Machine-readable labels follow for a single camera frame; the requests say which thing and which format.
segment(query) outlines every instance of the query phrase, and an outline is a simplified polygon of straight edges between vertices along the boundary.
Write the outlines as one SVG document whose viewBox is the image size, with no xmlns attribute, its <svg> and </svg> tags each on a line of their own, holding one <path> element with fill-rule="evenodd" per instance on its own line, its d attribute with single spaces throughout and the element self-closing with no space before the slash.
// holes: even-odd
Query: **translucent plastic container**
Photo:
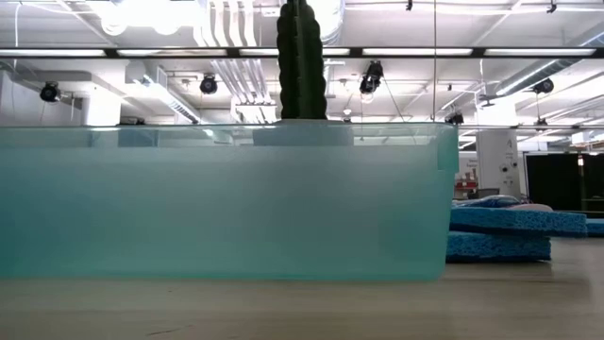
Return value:
<svg viewBox="0 0 604 340">
<path fill-rule="evenodd" d="M 0 129 L 0 277 L 429 280 L 444 124 Z"/>
</svg>

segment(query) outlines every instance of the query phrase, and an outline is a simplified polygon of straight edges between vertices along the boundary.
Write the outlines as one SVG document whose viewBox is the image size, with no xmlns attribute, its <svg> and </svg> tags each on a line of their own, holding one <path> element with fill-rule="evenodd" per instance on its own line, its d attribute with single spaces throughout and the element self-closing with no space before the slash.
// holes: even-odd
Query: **blue sponge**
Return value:
<svg viewBox="0 0 604 340">
<path fill-rule="evenodd" d="M 448 263 L 535 262 L 551 259 L 551 244 L 546 237 L 487 235 L 450 231 Z"/>
<path fill-rule="evenodd" d="M 604 218 L 588 218 L 587 232 L 591 237 L 604 237 Z"/>
<path fill-rule="evenodd" d="M 585 215 L 497 208 L 453 208 L 449 230 L 517 236 L 586 237 Z"/>
</svg>

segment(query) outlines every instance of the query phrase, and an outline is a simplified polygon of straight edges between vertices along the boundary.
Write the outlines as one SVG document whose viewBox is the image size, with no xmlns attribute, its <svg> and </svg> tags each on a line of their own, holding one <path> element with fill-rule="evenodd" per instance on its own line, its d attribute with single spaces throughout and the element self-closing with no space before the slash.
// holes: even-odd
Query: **wooden floor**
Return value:
<svg viewBox="0 0 604 340">
<path fill-rule="evenodd" d="M 604 240 L 553 250 L 431 283 L 0 280 L 0 339 L 604 339 Z"/>
</svg>

